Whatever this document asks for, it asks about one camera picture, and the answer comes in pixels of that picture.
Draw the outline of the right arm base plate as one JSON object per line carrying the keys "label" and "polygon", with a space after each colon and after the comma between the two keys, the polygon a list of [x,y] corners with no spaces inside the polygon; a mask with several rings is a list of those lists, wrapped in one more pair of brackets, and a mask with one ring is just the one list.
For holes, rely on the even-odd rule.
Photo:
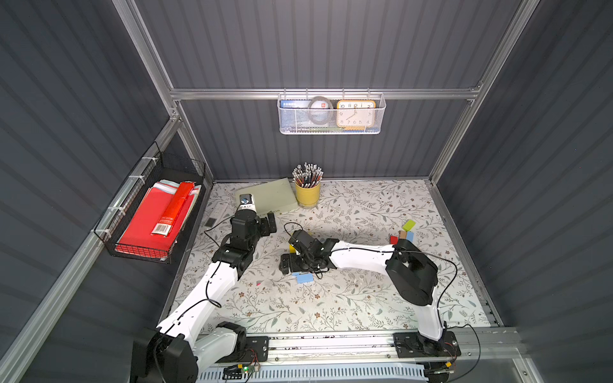
{"label": "right arm base plate", "polygon": [[394,348],[399,358],[451,357],[455,360],[461,356],[458,340],[452,331],[443,330],[438,341],[422,336],[417,331],[393,334]]}

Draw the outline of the lime green block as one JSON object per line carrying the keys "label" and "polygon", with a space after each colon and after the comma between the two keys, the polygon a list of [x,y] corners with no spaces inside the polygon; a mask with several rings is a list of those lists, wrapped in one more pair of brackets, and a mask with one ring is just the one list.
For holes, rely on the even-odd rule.
{"label": "lime green block", "polygon": [[412,231],[412,229],[415,227],[416,222],[414,220],[407,220],[403,226],[402,226],[402,230],[403,231]]}

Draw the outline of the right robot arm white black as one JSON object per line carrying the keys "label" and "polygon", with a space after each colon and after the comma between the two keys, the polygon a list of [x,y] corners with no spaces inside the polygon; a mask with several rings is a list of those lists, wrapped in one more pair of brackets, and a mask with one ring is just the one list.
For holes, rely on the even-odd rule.
{"label": "right robot arm white black", "polygon": [[297,230],[291,234],[289,244],[308,271],[359,269],[387,275],[400,297],[413,306],[418,333],[433,342],[442,339],[444,327],[435,303],[438,267],[408,239],[368,246],[339,239],[320,241]]}

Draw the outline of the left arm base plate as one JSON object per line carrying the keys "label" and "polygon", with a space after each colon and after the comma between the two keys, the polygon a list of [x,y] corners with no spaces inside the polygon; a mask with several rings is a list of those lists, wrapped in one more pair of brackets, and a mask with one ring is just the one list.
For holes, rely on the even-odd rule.
{"label": "left arm base plate", "polygon": [[268,360],[270,338],[268,336],[247,336],[239,340],[236,349],[217,363],[266,362]]}

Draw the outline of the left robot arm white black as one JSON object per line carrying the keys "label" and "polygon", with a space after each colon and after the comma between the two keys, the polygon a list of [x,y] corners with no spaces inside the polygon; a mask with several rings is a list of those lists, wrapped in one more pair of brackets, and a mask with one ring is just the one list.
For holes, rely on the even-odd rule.
{"label": "left robot arm white black", "polygon": [[195,382],[218,360],[244,354],[246,330],[223,322],[201,338],[209,317],[251,265],[259,240],[277,231],[273,212],[261,218],[252,205],[237,209],[203,279],[155,329],[145,328],[132,345],[131,382]]}

